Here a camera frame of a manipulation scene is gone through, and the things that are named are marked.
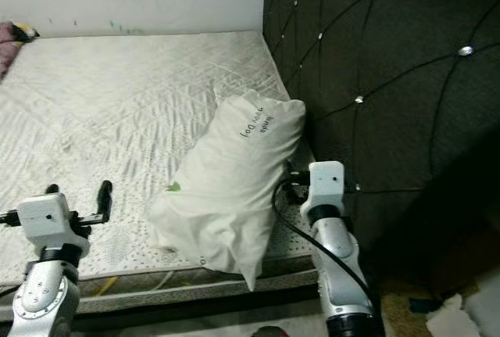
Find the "wall stain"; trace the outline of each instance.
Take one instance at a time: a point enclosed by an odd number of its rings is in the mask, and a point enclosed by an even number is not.
[[[109,26],[115,30],[118,30],[121,34],[144,34],[145,31],[138,27],[129,27],[114,23],[112,20],[109,20]]]

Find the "black cable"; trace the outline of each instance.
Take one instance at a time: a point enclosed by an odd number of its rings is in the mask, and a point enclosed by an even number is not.
[[[3,292],[0,292],[0,298],[3,298],[4,296],[7,296],[8,294],[11,294],[15,291],[17,291],[17,289],[20,287],[21,285],[17,285],[17,286],[14,286],[13,288],[10,288],[10,289],[7,289]]]
[[[295,225],[293,225],[290,221],[288,221],[286,218],[284,218],[283,214],[277,209],[276,205],[276,197],[277,193],[280,190],[281,187],[283,187],[285,184],[291,183],[292,180],[289,178],[285,178],[281,180],[276,188],[273,191],[273,198],[271,199],[272,207],[274,213],[277,215],[278,219],[281,221],[284,226],[292,230],[295,234],[299,235],[303,239],[305,239],[307,242],[311,243],[313,246],[315,246],[319,251],[327,255],[329,258],[331,258],[340,268],[342,268],[355,282],[356,284],[359,285],[359,287],[363,290],[363,292],[366,294],[370,302],[372,303],[372,307],[377,307],[377,303],[375,302],[374,297],[372,296],[371,291],[368,289],[368,287],[365,285],[363,280],[359,278],[359,276],[347,266],[346,263],[342,261],[341,258],[333,254],[330,250],[328,250],[325,246],[323,246],[321,243],[316,241],[313,237],[310,235],[306,234],[304,231],[300,230],[297,228]]]

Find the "rhinestone button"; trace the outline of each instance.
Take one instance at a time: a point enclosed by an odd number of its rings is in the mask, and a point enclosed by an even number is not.
[[[459,56],[462,57],[470,56],[472,53],[474,53],[474,48],[470,45],[464,46],[459,50]]]

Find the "dark gray headboard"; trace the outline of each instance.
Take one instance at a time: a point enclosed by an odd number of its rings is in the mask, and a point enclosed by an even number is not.
[[[500,0],[265,0],[264,35],[316,158],[346,166],[363,249],[467,221],[411,206],[500,121]]]

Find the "yellow wire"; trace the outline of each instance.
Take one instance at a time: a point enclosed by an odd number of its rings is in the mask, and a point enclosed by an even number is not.
[[[109,288],[111,288],[115,284],[117,279],[118,276],[109,278],[108,281],[106,281],[106,283],[104,284],[104,286],[102,286],[97,292],[95,292],[93,296],[101,296],[102,294],[107,292]]]

